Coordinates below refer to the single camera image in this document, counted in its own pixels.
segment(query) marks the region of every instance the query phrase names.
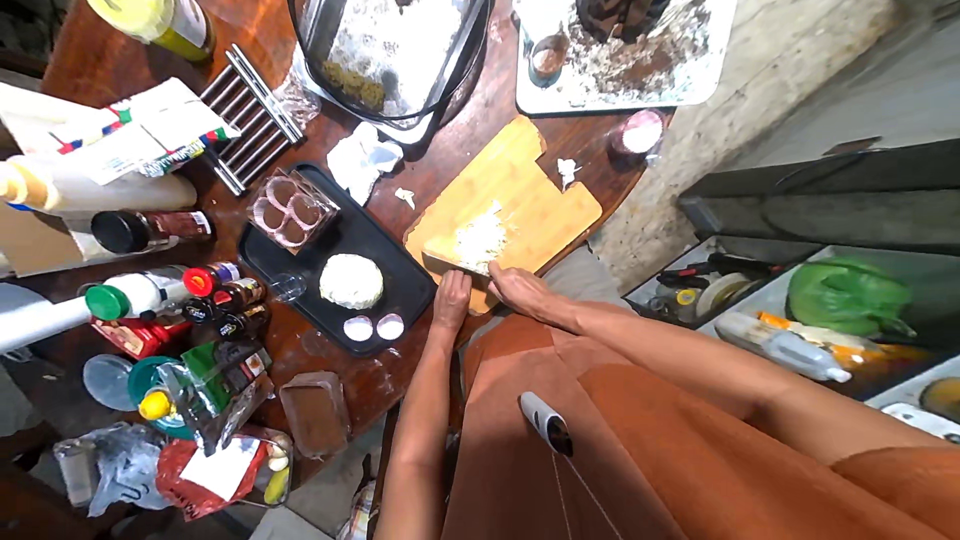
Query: person's left hand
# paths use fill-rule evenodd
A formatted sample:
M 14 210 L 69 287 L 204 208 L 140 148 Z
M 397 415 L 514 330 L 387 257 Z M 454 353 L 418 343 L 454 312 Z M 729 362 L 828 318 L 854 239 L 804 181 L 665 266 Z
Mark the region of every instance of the person's left hand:
M 470 276 L 460 270 L 448 270 L 433 301 L 433 326 L 458 331 L 467 318 L 469 302 Z

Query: hand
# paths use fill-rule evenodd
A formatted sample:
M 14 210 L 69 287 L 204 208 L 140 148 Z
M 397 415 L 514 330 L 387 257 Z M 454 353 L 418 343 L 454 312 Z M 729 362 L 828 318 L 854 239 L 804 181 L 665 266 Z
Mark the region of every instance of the hand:
M 490 292 L 507 306 L 533 317 L 542 323 L 553 322 L 558 305 L 564 297 L 551 291 L 546 282 L 522 268 L 500 268 L 495 261 L 487 265 L 490 269 Z
M 470 276 L 460 270 L 448 270 L 433 300 L 433 326 L 459 331 L 467 318 L 469 303 Z

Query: metal rack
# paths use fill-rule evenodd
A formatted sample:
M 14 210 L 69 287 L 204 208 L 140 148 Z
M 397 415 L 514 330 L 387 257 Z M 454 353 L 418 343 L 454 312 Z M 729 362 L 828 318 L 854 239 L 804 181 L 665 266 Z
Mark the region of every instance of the metal rack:
M 226 146 L 204 153 L 213 172 L 239 197 L 271 161 L 303 141 L 304 135 L 240 47 L 233 43 L 230 48 L 229 64 L 200 98 L 240 130 L 240 136 Z

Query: green plastic bag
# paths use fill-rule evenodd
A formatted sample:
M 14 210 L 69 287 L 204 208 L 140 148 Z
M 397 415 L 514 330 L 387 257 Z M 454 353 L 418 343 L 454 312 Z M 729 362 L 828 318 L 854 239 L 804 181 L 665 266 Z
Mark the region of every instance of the green plastic bag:
M 807 262 L 790 280 L 787 301 L 805 325 L 864 337 L 883 331 L 917 333 L 900 320 L 910 289 L 883 270 L 855 258 Z

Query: green bottle cap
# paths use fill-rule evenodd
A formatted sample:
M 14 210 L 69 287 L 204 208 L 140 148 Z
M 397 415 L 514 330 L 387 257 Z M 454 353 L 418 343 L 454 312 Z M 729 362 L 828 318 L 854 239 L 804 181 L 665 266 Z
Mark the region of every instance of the green bottle cap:
M 130 311 L 130 300 L 120 289 L 112 285 L 94 285 L 84 295 L 90 313 L 101 320 L 113 321 Z

